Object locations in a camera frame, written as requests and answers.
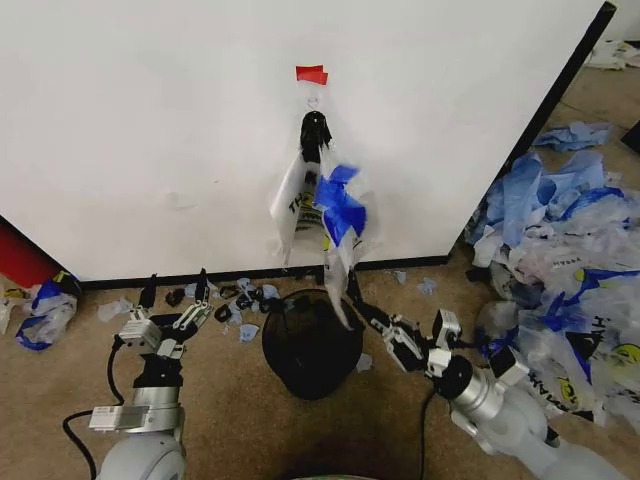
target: yellow logo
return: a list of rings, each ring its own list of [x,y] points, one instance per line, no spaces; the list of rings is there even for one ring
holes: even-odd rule
[[[556,380],[558,380],[560,384],[560,394],[562,398],[571,403],[571,405],[577,405],[578,397],[576,396],[576,390],[573,388],[573,385],[571,385],[571,382],[569,382],[569,379],[557,377]]]
[[[613,349],[621,357],[627,358],[631,363],[640,363],[640,347],[633,343],[623,343]]]

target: silver metal joint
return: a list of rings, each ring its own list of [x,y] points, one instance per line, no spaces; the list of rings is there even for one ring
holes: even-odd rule
[[[474,367],[469,385],[451,401],[451,406],[478,423],[495,417],[502,408],[502,403],[503,392],[493,388],[484,372]]]

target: black edge trim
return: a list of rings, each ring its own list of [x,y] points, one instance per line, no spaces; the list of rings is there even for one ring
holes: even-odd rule
[[[584,64],[587,56],[593,50],[593,47],[602,35],[602,32],[604,32],[604,29],[609,25],[615,11],[615,5],[610,2],[604,2],[602,7],[600,7],[600,10],[591,22],[591,25],[589,25],[589,28],[587,28],[582,40],[580,40],[576,46],[576,49],[569,57],[567,64],[564,66],[560,75],[558,75],[558,78],[549,89],[544,100],[542,100],[538,110],[531,118],[527,128],[522,132],[522,135],[516,142],[513,150],[511,150],[511,153],[507,157],[499,176],[502,175],[505,168],[511,167],[511,164],[516,158],[527,153],[527,150],[529,150],[529,147],[531,147],[534,140],[540,133],[540,130],[542,130],[544,124],[551,116],[551,112],[556,108],[556,105],[558,105],[558,102],[562,99],[567,88],[569,88],[569,85]]]
[[[399,258],[396,260],[379,260],[373,262],[360,262],[356,265],[356,270],[382,270],[389,268],[410,268],[410,267],[435,267],[445,265],[449,261],[450,255],[440,255],[433,257]],[[322,265],[310,265],[307,267],[291,268],[267,268],[262,270],[240,270],[235,272],[208,273],[207,278],[212,282],[226,282],[247,277],[252,280],[265,278],[299,277],[302,275],[315,275],[322,272]],[[139,288],[144,287],[148,277],[143,278],[122,278],[114,280],[91,280],[81,282],[83,290],[107,290],[113,288]],[[198,274],[193,275],[170,275],[157,277],[157,285],[173,286],[194,283],[198,280]]]

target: black cable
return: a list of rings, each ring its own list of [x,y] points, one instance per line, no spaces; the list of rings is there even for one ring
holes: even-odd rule
[[[116,403],[116,406],[124,404],[124,397],[118,391],[118,387],[116,387],[116,382],[113,379],[113,361],[116,358],[116,353],[118,353],[118,350],[120,350],[120,347],[122,347],[122,345],[124,345],[124,341],[118,335],[114,335],[113,345],[111,346],[111,353],[109,354],[109,360],[107,360],[107,382],[109,382],[109,389],[111,390],[111,393],[113,394],[114,397],[116,397],[116,400],[118,401],[118,403]],[[91,452],[89,451],[87,446],[84,443],[82,443],[82,440],[80,440],[80,438],[75,433],[73,433],[73,430],[71,430],[71,425],[69,425],[69,422],[71,422],[71,420],[74,420],[79,417],[85,417],[87,415],[91,415],[92,413],[93,413],[93,410],[84,410],[82,412],[69,415],[67,418],[65,418],[62,421],[62,430],[64,431],[64,433],[67,434],[67,437],[69,437],[69,440],[71,440],[74,443],[74,445],[78,447],[78,450],[80,450],[80,453],[84,455],[84,458],[87,461],[87,464],[89,465],[89,474],[91,476],[91,480],[95,480],[97,475],[96,462],[93,460],[93,457],[91,456]]]
[[[124,341],[118,335],[114,335],[111,353],[109,354],[109,360],[107,360],[107,382],[109,382],[109,389],[111,390],[111,393],[114,397],[116,397],[116,400],[118,401],[118,403],[116,403],[116,406],[124,405],[124,397],[118,391],[116,382],[113,379],[113,361],[116,358],[116,353],[118,353],[118,350],[120,350],[120,347],[122,345],[124,345]]]
[[[85,410],[83,412],[78,412],[78,413],[74,413],[73,415],[69,415],[67,418],[65,418],[62,421],[62,430],[64,430],[64,433],[67,434],[67,437],[69,437],[69,440],[71,440],[75,444],[75,446],[78,447],[78,450],[80,450],[82,455],[84,455],[84,458],[87,461],[87,464],[89,465],[90,478],[91,480],[95,480],[96,473],[97,473],[96,462],[93,461],[93,457],[91,456],[91,452],[89,451],[89,449],[86,447],[84,443],[82,443],[82,440],[80,440],[80,438],[78,438],[78,436],[75,433],[73,433],[73,430],[71,430],[71,426],[69,425],[69,422],[71,420],[74,420],[79,417],[91,415],[92,413],[93,413],[93,410]]]
[[[427,419],[427,407],[431,402],[431,399],[434,397],[436,393],[436,389],[432,388],[431,391],[427,394],[425,399],[422,401],[422,406],[420,407],[420,476],[418,480],[424,480],[425,477],[425,457],[426,457],[426,431],[425,431],[425,422]]]

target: black baseboard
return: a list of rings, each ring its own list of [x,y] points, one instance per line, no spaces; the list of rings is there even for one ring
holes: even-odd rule
[[[444,265],[449,261],[450,255],[440,255],[433,257],[415,257],[415,258],[399,258],[396,260],[379,260],[373,262],[360,262],[356,265],[356,270],[386,270],[392,268],[410,268],[410,267],[434,267]],[[235,272],[209,273],[207,277],[213,283],[228,282],[237,280],[242,277],[252,280],[260,280],[265,278],[283,278],[283,277],[303,277],[313,275],[318,283],[322,283],[323,267],[322,265],[310,265],[307,267],[291,267],[291,268],[267,268],[262,270],[240,270]],[[114,280],[91,280],[81,282],[83,290],[108,290],[114,288],[141,288],[147,282],[148,277],[142,278],[121,278]],[[198,279],[198,274],[193,275],[168,275],[157,277],[157,285],[173,286],[186,285],[194,283]]]

